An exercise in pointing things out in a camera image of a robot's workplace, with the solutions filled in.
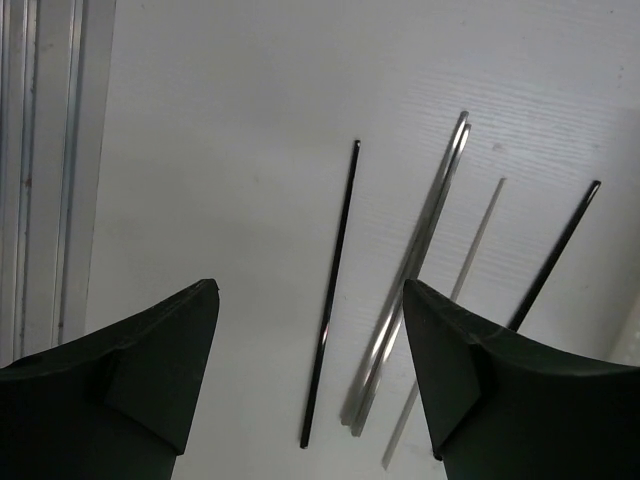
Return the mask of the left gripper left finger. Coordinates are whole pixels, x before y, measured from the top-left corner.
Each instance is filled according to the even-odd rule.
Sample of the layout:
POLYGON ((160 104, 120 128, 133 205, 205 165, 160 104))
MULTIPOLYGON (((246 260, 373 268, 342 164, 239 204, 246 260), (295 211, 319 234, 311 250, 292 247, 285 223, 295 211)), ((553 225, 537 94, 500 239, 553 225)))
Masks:
POLYGON ((4 479, 169 479, 183 455, 219 315, 202 279, 1 370, 4 479))

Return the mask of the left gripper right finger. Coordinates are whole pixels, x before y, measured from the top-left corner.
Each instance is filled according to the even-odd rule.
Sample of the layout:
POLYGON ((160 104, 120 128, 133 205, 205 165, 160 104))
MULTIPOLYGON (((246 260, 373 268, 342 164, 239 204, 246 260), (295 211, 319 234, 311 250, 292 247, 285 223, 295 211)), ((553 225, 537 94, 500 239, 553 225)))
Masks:
POLYGON ((466 311, 485 383, 446 456, 434 456, 448 478, 638 477, 636 367, 561 351, 466 311))

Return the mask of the black chopstick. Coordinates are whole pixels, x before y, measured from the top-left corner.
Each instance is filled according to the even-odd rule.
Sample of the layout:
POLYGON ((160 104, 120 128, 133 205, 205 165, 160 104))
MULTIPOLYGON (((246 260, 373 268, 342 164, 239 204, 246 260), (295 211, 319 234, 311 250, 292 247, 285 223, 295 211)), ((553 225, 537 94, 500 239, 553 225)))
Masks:
POLYGON ((561 231, 560 236, 554 243, 554 246, 547 255, 546 259, 544 260, 541 268, 528 287, 514 314, 507 323, 507 329, 511 331, 517 331, 523 324, 526 316, 531 310, 545 283, 549 279, 553 269, 555 268, 564 250, 566 249, 571 237, 575 233, 579 223, 584 217, 595 195, 599 191, 601 184, 602 182, 600 180, 591 181, 590 185, 586 189, 585 193, 583 194, 576 208, 571 214, 569 220, 561 231))
POLYGON ((339 277, 340 263, 342 258, 343 246, 346 237, 347 223, 349 218, 350 204, 353 195, 354 182, 357 171, 359 154, 361 151, 361 140, 355 139, 352 144, 350 156, 350 164, 345 184, 341 213, 334 243, 334 251, 331 260, 329 277, 326 286, 325 299, 323 302, 320 327, 316 342, 314 361, 311 370, 309 389, 307 394, 304 416, 299 439, 299 448, 307 450, 310 443, 313 419, 315 414, 316 402, 320 386, 322 366, 326 352, 327 339, 329 335, 330 321, 333 311, 333 303, 339 277))

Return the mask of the white chopstick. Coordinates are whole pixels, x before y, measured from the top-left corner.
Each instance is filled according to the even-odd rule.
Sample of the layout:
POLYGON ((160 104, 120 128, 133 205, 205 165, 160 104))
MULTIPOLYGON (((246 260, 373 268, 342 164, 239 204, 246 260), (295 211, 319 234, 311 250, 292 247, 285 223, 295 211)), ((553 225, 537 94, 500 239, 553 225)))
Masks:
POLYGON ((382 458, 387 468, 417 399, 428 423, 433 455, 446 456, 446 447, 481 400, 484 380, 478 373, 486 356, 473 346, 457 296, 479 248, 506 179, 498 182, 481 220, 450 298, 430 286, 409 281, 404 289, 405 326, 416 380, 382 458))

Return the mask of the aluminium rail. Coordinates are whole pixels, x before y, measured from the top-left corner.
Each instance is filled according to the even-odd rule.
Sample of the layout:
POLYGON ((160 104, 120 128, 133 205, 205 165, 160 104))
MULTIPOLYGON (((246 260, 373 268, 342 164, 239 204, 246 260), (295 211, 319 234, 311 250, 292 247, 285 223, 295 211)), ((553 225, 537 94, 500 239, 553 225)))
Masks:
POLYGON ((116 5, 1 5, 1 361, 81 337, 116 5))

